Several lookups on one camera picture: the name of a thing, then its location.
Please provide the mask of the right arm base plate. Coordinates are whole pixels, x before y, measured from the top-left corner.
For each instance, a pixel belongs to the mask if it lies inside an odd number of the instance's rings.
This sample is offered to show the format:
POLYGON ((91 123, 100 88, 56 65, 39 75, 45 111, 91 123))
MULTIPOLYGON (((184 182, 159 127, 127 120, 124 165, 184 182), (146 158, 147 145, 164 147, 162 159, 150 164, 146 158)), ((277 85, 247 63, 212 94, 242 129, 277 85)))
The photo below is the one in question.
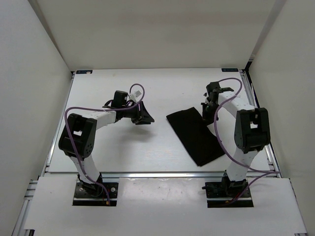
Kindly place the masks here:
POLYGON ((205 190, 207 208, 250 208, 254 207, 251 191, 237 188, 228 193, 221 182, 205 182, 201 187, 205 190))

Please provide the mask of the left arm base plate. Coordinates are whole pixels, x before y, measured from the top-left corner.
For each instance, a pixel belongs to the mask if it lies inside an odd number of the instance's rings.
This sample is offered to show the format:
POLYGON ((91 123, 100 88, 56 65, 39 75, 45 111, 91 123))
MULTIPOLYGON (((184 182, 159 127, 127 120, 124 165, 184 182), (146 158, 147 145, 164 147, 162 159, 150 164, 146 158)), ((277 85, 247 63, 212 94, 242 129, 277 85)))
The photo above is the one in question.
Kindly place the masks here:
POLYGON ((102 187, 97 187, 96 190, 84 187, 80 181, 77 181, 73 194, 73 206, 85 207, 116 207, 118 197, 118 182, 104 182, 103 186, 108 191, 109 201, 107 195, 102 187))

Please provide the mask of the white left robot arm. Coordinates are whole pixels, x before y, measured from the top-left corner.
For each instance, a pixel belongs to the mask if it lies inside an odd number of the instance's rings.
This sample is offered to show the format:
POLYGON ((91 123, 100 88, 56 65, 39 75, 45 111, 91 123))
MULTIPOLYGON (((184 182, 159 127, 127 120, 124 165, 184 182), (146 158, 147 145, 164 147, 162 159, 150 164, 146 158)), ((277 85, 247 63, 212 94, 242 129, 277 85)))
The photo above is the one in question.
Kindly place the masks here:
POLYGON ((151 124, 155 120, 146 110, 142 101, 132 100, 115 102, 107 101, 101 110, 92 109, 87 116, 64 114, 65 126, 59 139, 59 149, 75 164, 82 187, 93 197, 103 192, 101 174, 96 169, 92 158, 96 131, 109 124, 114 124, 123 118, 129 118, 136 125, 151 124))

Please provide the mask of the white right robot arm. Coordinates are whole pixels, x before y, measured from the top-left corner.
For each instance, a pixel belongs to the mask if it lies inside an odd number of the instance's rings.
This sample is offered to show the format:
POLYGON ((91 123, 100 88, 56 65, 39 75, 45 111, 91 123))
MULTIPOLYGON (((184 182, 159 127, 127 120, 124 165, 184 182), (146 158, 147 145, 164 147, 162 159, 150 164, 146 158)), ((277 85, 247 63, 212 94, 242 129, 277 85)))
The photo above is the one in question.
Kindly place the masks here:
POLYGON ((238 97, 232 88, 222 88, 218 82, 208 84, 206 90, 206 101, 201 105, 202 118, 207 125, 219 119, 219 108, 225 108, 235 118, 236 150, 221 180, 222 193, 231 197, 248 185, 246 174, 253 159, 270 144, 268 111, 250 105, 238 97))

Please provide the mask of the black skirt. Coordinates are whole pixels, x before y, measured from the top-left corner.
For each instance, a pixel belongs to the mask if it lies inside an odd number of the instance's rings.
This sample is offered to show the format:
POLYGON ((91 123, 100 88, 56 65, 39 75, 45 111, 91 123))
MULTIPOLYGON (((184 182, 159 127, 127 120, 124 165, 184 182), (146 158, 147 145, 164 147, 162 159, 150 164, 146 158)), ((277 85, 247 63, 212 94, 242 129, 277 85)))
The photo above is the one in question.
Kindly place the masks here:
POLYGON ((225 155, 196 108, 177 111, 166 118, 197 166, 202 167, 225 155))

